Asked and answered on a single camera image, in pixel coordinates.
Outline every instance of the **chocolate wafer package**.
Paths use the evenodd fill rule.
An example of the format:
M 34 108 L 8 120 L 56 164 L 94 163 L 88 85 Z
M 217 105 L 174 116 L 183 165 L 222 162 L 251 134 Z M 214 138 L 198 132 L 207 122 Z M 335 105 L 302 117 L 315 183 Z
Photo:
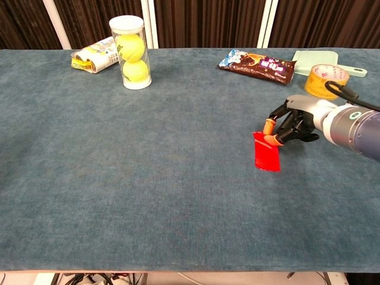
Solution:
M 293 78 L 295 64 L 296 61 L 284 61 L 233 49 L 219 63 L 219 68 L 286 85 Z

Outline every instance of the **white lid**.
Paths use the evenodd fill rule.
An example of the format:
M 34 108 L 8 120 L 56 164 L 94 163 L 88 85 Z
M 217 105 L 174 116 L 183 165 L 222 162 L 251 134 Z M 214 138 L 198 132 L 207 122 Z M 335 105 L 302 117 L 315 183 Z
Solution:
M 137 34 L 144 27 L 144 20 L 137 16 L 124 15 L 109 20 L 111 30 L 116 34 Z

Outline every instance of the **snack package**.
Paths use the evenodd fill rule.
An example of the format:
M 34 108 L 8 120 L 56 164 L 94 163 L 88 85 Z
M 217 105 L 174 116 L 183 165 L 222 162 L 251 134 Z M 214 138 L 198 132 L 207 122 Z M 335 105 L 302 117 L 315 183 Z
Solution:
M 113 37 L 101 40 L 71 54 L 71 66 L 98 73 L 119 61 Z
M 295 64 L 296 61 L 283 61 L 233 49 L 219 63 L 219 68 L 286 85 L 293 78 Z

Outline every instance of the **brown curtain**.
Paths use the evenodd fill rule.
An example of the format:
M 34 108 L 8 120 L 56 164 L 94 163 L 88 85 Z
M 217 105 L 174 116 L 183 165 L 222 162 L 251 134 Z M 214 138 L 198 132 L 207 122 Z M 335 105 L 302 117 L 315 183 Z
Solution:
M 109 20 L 120 15 L 143 17 L 140 0 L 54 0 L 73 49 L 111 36 Z
M 256 47 L 265 0 L 155 0 L 160 48 Z
M 42 0 L 0 1 L 0 49 L 62 49 Z
M 380 48 L 380 0 L 279 0 L 270 48 Z

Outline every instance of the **yellow tennis ball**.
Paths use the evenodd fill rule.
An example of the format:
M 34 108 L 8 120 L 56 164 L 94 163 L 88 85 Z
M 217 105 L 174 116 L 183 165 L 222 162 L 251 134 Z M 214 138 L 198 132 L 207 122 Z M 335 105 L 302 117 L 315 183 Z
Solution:
M 144 41 L 136 34 L 122 34 L 116 39 L 116 48 L 124 61 L 138 61 L 145 52 Z
M 123 74 L 129 82 L 139 82 L 146 80 L 149 76 L 149 68 L 144 61 L 125 62 Z

